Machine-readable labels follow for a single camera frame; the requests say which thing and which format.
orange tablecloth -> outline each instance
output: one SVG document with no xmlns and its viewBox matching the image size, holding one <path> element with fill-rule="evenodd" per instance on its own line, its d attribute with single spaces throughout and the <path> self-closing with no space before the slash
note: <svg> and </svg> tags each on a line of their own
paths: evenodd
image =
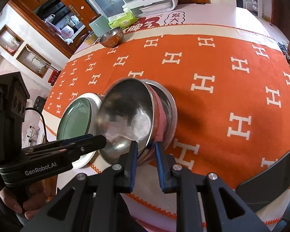
<svg viewBox="0 0 290 232">
<path fill-rule="evenodd" d="M 45 110 L 61 118 L 77 96 L 104 93 L 127 76 L 155 80 L 171 92 L 178 125 L 166 152 L 195 173 L 216 172 L 235 188 L 290 150 L 290 69 L 266 36 L 175 25 L 127 34 L 113 49 L 91 46 L 67 63 Z M 107 165 L 100 159 L 94 166 L 102 171 Z M 159 185 L 149 167 L 138 169 L 137 176 Z M 175 213 L 172 205 L 157 204 L 152 188 L 138 183 L 135 198 Z"/>
</svg>

copper-colored bowl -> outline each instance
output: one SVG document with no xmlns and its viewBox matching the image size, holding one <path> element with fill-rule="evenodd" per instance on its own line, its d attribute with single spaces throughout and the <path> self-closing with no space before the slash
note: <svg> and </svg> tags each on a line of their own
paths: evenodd
<svg viewBox="0 0 290 232">
<path fill-rule="evenodd" d="M 99 42 L 104 47 L 112 48 L 118 45 L 124 37 L 124 32 L 121 27 L 116 27 L 108 32 L 106 32 L 103 36 L 101 36 Z"/>
</svg>

green plate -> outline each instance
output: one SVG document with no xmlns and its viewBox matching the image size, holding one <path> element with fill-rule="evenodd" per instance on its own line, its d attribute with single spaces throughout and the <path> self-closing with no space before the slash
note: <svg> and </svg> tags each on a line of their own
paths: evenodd
<svg viewBox="0 0 290 232">
<path fill-rule="evenodd" d="M 78 98 L 65 110 L 57 131 L 57 140 L 87 134 L 91 120 L 91 106 L 86 98 Z"/>
</svg>

human hand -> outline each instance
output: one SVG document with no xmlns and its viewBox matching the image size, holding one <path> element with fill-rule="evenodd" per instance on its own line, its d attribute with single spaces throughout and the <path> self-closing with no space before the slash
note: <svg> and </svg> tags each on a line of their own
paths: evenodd
<svg viewBox="0 0 290 232">
<path fill-rule="evenodd" d="M 46 204 L 47 195 L 44 191 L 44 181 L 38 181 L 30 185 L 29 191 L 33 194 L 30 199 L 25 201 L 22 206 L 25 212 L 25 217 L 31 219 L 35 216 L 39 210 Z M 16 197 L 7 188 L 0 191 L 0 198 L 3 203 L 9 207 L 11 210 L 22 213 L 22 207 L 17 202 Z"/>
</svg>

wooden door frame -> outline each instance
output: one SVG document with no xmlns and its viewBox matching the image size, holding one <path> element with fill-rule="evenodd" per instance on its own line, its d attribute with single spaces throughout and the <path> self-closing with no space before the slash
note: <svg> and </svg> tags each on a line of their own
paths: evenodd
<svg viewBox="0 0 290 232">
<path fill-rule="evenodd" d="M 75 50 L 55 34 L 36 14 L 30 11 L 18 0 L 10 0 L 10 5 L 25 21 L 39 32 L 48 42 L 57 48 L 67 58 L 71 58 Z"/>
</svg>

